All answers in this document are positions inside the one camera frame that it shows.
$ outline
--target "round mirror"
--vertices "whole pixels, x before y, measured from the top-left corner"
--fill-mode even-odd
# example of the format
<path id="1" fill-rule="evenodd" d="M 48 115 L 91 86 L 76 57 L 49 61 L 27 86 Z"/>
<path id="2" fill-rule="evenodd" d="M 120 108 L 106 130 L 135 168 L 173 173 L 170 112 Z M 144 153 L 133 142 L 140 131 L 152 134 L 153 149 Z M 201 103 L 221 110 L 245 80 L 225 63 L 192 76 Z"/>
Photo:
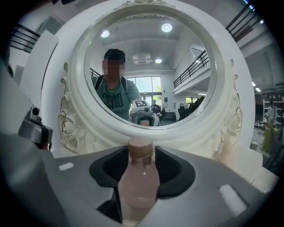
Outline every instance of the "round mirror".
<path id="1" fill-rule="evenodd" d="M 169 16 L 140 13 L 110 23 L 93 37 L 85 61 L 90 92 L 125 123 L 168 128 L 207 104 L 206 50 L 188 26 Z"/>

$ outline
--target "air vent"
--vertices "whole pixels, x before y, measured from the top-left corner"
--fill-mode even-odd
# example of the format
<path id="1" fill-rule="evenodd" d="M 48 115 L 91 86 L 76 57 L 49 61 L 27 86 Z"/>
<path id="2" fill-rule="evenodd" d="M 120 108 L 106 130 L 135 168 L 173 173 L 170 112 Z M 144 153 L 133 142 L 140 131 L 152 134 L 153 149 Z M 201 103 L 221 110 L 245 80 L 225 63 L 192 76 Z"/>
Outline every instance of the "air vent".
<path id="1" fill-rule="evenodd" d="M 150 64 L 153 62 L 150 54 L 133 55 L 132 58 L 135 65 Z"/>

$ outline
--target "bottle cap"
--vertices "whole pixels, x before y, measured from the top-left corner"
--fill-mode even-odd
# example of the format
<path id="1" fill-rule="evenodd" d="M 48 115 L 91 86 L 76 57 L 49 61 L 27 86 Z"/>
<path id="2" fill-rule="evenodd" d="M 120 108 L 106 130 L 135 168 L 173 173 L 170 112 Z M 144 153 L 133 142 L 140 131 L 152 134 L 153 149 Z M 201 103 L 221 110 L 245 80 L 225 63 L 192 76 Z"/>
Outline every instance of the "bottle cap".
<path id="1" fill-rule="evenodd" d="M 128 151 L 133 159 L 153 154 L 153 141 L 147 137 L 134 137 L 128 141 Z"/>

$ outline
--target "white ornate mirror frame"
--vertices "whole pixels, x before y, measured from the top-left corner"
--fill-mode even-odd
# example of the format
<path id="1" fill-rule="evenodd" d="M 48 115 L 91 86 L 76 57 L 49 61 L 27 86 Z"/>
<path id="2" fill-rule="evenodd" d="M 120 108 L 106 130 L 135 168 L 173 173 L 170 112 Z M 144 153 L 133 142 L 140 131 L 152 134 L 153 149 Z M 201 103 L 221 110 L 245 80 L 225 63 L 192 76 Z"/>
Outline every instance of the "white ornate mirror frame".
<path id="1" fill-rule="evenodd" d="M 114 22 L 139 13 L 163 14 L 179 20 L 198 36 L 209 56 L 210 86 L 196 117 L 188 117 L 168 128 L 139 128 L 118 120 L 108 108 L 102 108 L 103 103 L 94 88 L 88 86 L 91 84 L 91 76 L 88 75 L 90 51 L 87 51 L 90 41 Z M 192 6 L 179 9 L 160 0 L 127 1 L 97 19 L 83 33 L 68 66 L 68 74 L 63 79 L 66 91 L 59 127 L 64 145 L 77 154 L 125 145 L 133 136 L 149 136 L 156 145 L 205 157 L 218 156 L 219 160 L 226 162 L 224 153 L 232 150 L 240 134 L 246 130 L 242 126 L 245 116 L 235 87 L 236 74 L 242 73 L 243 77 L 250 78 L 241 51 L 222 25 Z"/>

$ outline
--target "teal t-shirt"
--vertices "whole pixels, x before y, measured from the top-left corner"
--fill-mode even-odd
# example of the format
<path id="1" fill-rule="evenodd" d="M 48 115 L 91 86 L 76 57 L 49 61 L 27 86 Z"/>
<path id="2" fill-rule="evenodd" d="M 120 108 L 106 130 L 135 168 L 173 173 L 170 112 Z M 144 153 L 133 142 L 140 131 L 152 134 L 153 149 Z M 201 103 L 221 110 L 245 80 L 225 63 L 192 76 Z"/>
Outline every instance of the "teal t-shirt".
<path id="1" fill-rule="evenodd" d="M 96 81 L 97 78 L 92 79 L 93 85 L 95 85 Z M 134 100 L 141 100 L 141 95 L 133 81 L 126 80 L 126 82 L 128 94 L 125 93 L 121 82 L 119 82 L 119 84 L 114 89 L 109 89 L 106 86 L 104 79 L 102 80 L 101 86 L 97 90 L 97 94 L 101 98 L 102 102 L 112 112 L 129 121 L 129 109 L 131 107 L 131 103 Z"/>

